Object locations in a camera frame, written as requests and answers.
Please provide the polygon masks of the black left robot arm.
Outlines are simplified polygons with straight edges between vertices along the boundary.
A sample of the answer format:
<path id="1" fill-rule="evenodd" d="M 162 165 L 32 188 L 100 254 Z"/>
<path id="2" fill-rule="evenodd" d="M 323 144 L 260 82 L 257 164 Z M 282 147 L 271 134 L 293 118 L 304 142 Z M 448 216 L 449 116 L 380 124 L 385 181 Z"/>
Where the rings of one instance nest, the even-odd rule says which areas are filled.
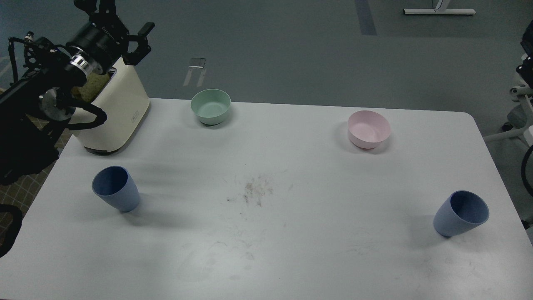
<path id="1" fill-rule="evenodd" d="M 131 34 L 113 0 L 75 0 L 88 22 L 65 45 L 45 37 L 8 38 L 13 82 L 1 93 L 1 184 L 40 173 L 59 159 L 56 142 L 65 130 L 86 130 L 107 121 L 106 112 L 77 99 L 92 73 L 106 74 L 119 59 L 136 66 L 152 50 L 147 22 Z"/>

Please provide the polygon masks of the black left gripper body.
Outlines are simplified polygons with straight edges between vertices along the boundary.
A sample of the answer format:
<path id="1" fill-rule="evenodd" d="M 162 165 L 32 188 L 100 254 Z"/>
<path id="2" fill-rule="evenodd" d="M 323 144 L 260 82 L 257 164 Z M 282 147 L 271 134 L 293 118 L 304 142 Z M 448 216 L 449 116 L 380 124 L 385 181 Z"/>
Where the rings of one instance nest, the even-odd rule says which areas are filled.
<path id="1" fill-rule="evenodd" d="M 109 70 L 127 52 L 128 34 L 117 15 L 95 12 L 65 46 L 71 55 L 83 53 L 98 63 L 101 70 Z"/>

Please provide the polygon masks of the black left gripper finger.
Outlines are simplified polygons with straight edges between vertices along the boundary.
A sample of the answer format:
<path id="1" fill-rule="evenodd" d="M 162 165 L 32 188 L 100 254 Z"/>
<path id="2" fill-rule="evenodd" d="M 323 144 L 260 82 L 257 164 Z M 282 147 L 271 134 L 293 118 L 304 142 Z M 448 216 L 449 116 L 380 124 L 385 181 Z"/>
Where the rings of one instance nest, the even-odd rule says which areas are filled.
<path id="1" fill-rule="evenodd" d="M 152 51 L 152 48 L 148 43 L 148 34 L 154 27 L 154 22 L 147 22 L 136 35 L 128 34 L 126 36 L 122 52 L 122 60 L 125 65 L 136 66 Z M 128 50 L 130 43 L 135 43 L 137 45 L 133 51 Z"/>
<path id="2" fill-rule="evenodd" d="M 114 21 L 118 19 L 115 0 L 74 0 L 74 5 L 87 13 L 92 21 Z"/>

